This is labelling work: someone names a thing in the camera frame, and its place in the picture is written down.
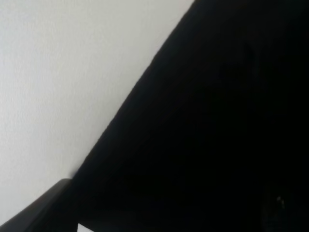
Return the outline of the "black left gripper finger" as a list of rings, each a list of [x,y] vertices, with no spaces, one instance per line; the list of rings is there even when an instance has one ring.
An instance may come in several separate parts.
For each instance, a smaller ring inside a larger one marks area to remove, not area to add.
[[[51,206],[58,200],[62,192],[69,186],[71,179],[65,178],[58,181],[36,201],[27,206],[17,215],[5,222],[0,227],[1,232],[28,232],[30,227],[44,216]]]

